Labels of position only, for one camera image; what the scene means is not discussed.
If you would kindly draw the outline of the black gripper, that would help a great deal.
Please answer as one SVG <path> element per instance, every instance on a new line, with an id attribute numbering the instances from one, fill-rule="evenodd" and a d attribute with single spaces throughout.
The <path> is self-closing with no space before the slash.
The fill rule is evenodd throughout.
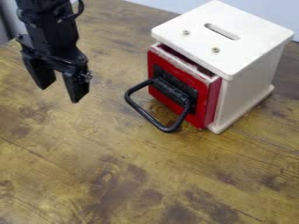
<path id="1" fill-rule="evenodd" d="M 88 58 L 77 48 L 77 16 L 72 11 L 17 12 L 26 29 L 16 38 L 26 71 L 41 90 L 56 81 L 53 71 L 60 71 L 72 103 L 89 92 L 92 78 Z"/>

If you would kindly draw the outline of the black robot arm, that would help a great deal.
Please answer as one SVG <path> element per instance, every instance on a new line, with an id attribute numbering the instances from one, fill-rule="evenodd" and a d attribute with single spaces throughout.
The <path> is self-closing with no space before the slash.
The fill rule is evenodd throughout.
<path id="1" fill-rule="evenodd" d="M 69 99 L 77 103 L 89 92 L 91 71 L 88 57 L 77 48 L 80 38 L 76 18 L 84 11 L 73 12 L 70 0 L 14 0 L 17 17 L 26 34 L 18 34 L 22 63 L 40 89 L 54 81 L 61 73 Z"/>

